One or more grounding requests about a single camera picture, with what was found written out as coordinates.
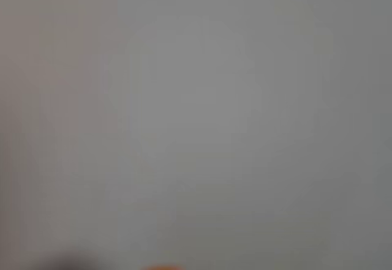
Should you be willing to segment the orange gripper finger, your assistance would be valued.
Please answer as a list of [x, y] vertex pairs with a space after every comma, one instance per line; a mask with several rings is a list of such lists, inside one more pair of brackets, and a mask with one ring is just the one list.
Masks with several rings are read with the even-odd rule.
[[145, 266], [143, 270], [185, 270], [184, 267], [178, 264], [153, 264]]

